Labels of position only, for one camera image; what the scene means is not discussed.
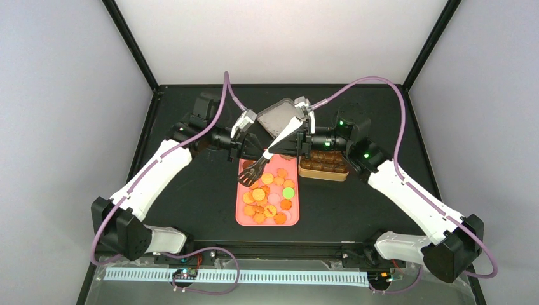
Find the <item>metal tongs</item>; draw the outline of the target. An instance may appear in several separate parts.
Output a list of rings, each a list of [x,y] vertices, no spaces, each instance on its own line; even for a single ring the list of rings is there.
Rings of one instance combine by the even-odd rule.
[[[303,129],[303,125],[303,120],[293,117],[268,148],[264,150],[261,157],[238,174],[237,181],[245,187],[250,187],[261,178],[266,165],[274,155],[296,157],[299,151],[297,135]]]

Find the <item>gold cookie tin box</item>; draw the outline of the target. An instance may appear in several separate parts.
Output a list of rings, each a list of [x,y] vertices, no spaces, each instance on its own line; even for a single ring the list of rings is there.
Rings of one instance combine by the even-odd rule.
[[[304,178],[344,182],[349,171],[341,152],[313,151],[309,158],[300,157],[298,174]]]

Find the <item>green round cookie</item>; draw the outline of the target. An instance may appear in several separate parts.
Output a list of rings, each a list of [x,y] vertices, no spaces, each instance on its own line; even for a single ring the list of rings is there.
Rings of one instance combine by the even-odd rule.
[[[296,192],[292,187],[283,188],[282,195],[286,200],[291,200],[295,196]]]

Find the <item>pink plastic tray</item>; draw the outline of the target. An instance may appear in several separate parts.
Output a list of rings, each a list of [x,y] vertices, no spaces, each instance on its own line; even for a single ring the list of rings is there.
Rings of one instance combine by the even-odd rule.
[[[289,175],[286,180],[277,175],[277,169],[284,168]],[[274,155],[266,165],[264,173],[272,173],[275,179],[272,184],[266,185],[259,178],[250,187],[237,185],[236,192],[236,221],[241,226],[293,226],[299,220],[299,179],[296,158],[284,158]],[[291,200],[286,200],[282,191],[285,187],[294,188],[296,194]],[[252,190],[261,188],[266,192],[262,201],[254,201]],[[278,207],[268,203],[268,195],[277,193],[281,196]]]

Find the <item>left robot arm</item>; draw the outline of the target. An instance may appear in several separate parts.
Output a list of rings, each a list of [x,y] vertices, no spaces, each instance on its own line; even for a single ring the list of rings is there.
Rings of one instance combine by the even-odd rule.
[[[110,198],[98,197],[91,205],[95,237],[91,262],[101,244],[116,252],[115,258],[131,261],[144,254],[178,254],[188,240],[186,233],[174,227],[144,224],[153,203],[170,181],[204,149],[228,152],[228,158],[257,159],[264,151],[255,134],[248,129],[256,122],[251,109],[244,110],[232,127],[217,121],[224,101],[200,95],[193,111],[176,123],[150,160]]]

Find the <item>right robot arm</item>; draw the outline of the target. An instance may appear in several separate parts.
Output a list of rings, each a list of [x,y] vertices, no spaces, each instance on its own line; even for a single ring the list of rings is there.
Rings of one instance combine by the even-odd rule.
[[[422,264],[437,279],[452,283],[484,252],[484,222],[443,204],[413,180],[369,138],[371,120],[358,104],[339,108],[331,128],[315,127],[311,107],[299,106],[278,137],[263,153],[308,157],[313,151],[335,151],[359,179],[396,204],[423,235],[381,233],[362,248],[363,260],[378,266],[385,260]]]

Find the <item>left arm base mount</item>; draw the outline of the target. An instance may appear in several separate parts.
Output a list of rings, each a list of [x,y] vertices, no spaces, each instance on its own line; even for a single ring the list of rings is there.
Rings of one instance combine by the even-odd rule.
[[[157,265],[167,266],[180,266],[180,267],[200,267],[205,261],[211,261],[215,259],[217,255],[216,250],[206,250],[189,257],[185,257],[186,254],[173,254],[173,257],[167,255],[157,255],[154,257],[154,263]]]

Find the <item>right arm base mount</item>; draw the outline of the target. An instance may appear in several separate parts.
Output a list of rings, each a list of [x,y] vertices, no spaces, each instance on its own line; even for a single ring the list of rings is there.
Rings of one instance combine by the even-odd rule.
[[[358,267],[366,271],[388,271],[406,267],[405,261],[382,258],[370,243],[343,243],[336,256],[341,259],[344,267]]]

